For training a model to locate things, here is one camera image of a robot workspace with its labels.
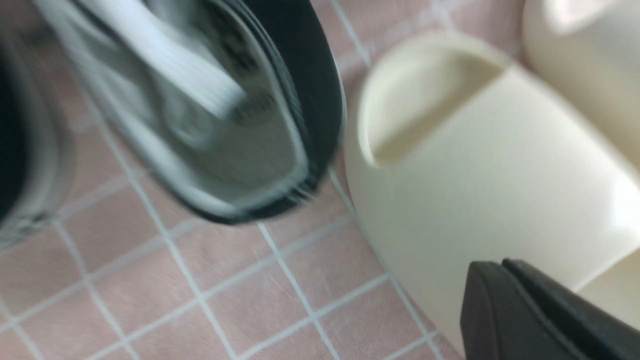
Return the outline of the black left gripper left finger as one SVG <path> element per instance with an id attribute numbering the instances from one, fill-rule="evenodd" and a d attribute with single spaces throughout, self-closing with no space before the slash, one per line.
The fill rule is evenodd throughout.
<path id="1" fill-rule="evenodd" d="M 549 323 L 505 267 L 468 267 L 460 316 L 467 360 L 587 360 Z"/>

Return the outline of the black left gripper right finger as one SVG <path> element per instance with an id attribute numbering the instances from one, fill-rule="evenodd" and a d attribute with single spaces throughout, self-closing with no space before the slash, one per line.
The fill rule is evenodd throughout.
<path id="1" fill-rule="evenodd" d="M 592 360 L 638 360 L 640 334 L 523 260 L 502 265 L 523 285 L 547 319 Z"/>

